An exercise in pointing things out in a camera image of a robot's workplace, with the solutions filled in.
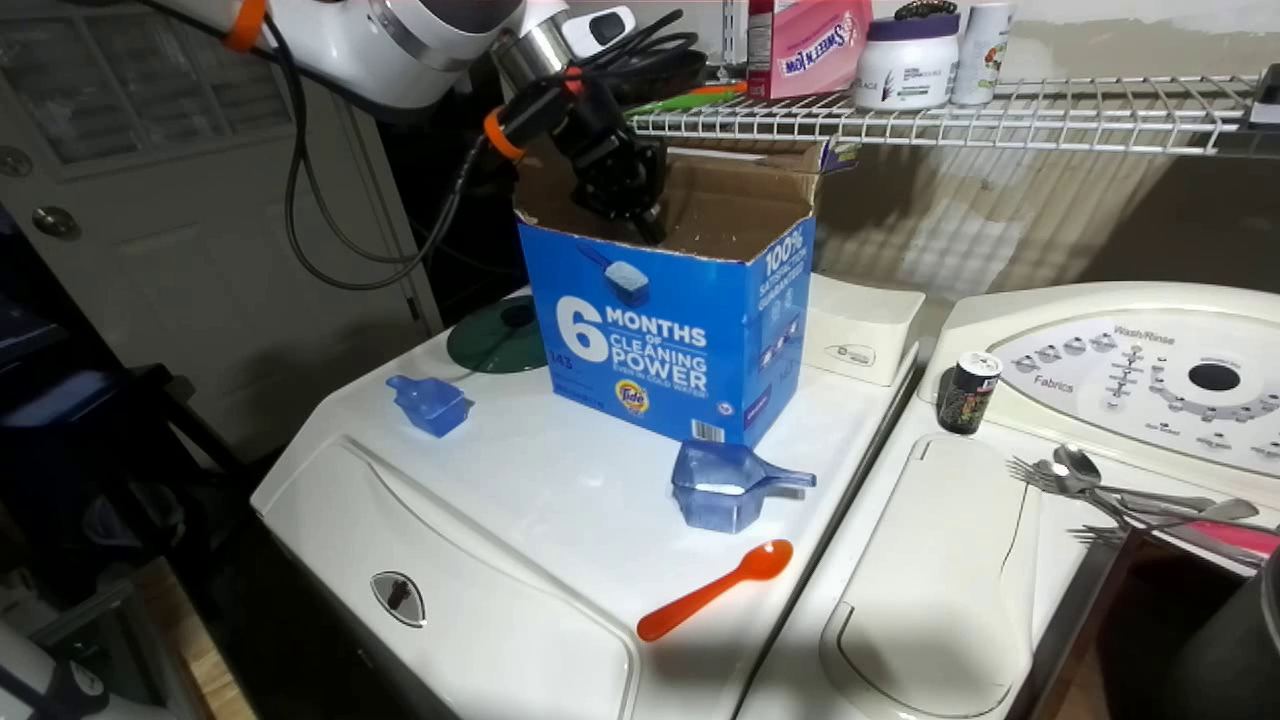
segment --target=barcode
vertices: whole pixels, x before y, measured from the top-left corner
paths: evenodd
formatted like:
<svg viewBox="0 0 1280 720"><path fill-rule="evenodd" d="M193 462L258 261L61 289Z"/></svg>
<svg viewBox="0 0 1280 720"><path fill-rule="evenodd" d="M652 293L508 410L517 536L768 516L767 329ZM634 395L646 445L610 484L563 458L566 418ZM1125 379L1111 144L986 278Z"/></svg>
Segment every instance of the barcode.
<svg viewBox="0 0 1280 720"><path fill-rule="evenodd" d="M710 442L724 442L724 428L694 420L694 438Z"/></svg>

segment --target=white wire shelf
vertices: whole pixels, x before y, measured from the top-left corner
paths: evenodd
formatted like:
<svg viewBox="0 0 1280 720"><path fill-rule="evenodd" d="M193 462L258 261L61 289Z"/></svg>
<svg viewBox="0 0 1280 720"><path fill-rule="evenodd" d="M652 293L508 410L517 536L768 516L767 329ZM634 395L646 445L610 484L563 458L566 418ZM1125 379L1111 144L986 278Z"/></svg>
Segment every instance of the white wire shelf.
<svg viewBox="0 0 1280 720"><path fill-rule="evenodd" d="M1070 78L1001 83L980 108L867 111L844 94L736 99L631 118L639 135L704 141L1085 150L1280 158L1247 129L1257 77Z"/></svg>

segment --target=control panel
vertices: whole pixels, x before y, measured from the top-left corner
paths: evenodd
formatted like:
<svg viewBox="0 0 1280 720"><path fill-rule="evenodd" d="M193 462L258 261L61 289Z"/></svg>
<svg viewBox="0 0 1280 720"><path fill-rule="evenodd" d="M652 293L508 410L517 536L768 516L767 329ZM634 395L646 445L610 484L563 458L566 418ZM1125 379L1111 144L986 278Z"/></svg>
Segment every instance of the control panel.
<svg viewBox="0 0 1280 720"><path fill-rule="evenodd" d="M1116 311L1042 327L992 352L1005 363L1002 382L1037 402L1146 443L1280 477L1280 324Z"/></svg>

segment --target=pink box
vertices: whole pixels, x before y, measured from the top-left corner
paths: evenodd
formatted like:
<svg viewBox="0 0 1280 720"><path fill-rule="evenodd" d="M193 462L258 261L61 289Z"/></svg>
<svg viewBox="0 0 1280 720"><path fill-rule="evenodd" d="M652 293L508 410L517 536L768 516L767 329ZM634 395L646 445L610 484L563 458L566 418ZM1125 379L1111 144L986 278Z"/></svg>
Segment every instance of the pink box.
<svg viewBox="0 0 1280 720"><path fill-rule="evenodd" d="M849 87L867 46L870 0L750 0L746 92L760 100Z"/></svg>

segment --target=beige wall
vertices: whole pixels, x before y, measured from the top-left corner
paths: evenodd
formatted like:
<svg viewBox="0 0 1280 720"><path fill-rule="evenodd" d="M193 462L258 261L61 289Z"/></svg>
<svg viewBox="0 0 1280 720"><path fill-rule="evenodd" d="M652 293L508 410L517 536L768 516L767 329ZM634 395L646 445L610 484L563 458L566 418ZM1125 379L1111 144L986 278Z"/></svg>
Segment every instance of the beige wall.
<svg viewBox="0 0 1280 720"><path fill-rule="evenodd" d="M877 14L900 3L876 1ZM1024 0L1005 78L1257 74L1280 0ZM864 147L828 178L824 274L959 297L1096 279L1280 292L1280 163Z"/></svg>

